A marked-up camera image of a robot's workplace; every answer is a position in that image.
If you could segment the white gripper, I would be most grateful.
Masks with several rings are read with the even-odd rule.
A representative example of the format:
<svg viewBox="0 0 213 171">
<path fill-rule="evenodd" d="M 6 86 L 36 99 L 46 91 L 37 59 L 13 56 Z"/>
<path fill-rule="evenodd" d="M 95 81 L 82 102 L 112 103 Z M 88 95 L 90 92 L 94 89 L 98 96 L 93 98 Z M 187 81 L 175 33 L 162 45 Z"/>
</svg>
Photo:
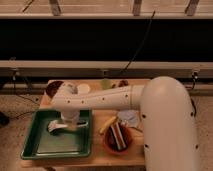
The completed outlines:
<svg viewBox="0 0 213 171">
<path fill-rule="evenodd" d="M 62 121 L 67 125 L 67 128 L 71 131 L 77 130 L 77 123 L 79 121 L 79 116 L 80 116 L 79 111 L 70 111 L 61 113 Z"/>
</svg>

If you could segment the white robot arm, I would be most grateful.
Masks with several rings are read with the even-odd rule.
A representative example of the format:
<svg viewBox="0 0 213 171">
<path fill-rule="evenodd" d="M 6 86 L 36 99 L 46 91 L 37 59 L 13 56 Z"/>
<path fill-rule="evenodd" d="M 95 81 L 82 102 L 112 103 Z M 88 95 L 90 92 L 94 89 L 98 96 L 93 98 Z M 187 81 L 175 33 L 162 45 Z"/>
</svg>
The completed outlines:
<svg viewBox="0 0 213 171">
<path fill-rule="evenodd" d="M 178 80 L 156 77 L 144 85 L 74 94 L 63 84 L 52 107 L 75 110 L 138 110 L 142 117 L 146 171 L 201 171 L 195 114 L 187 89 Z"/>
</svg>

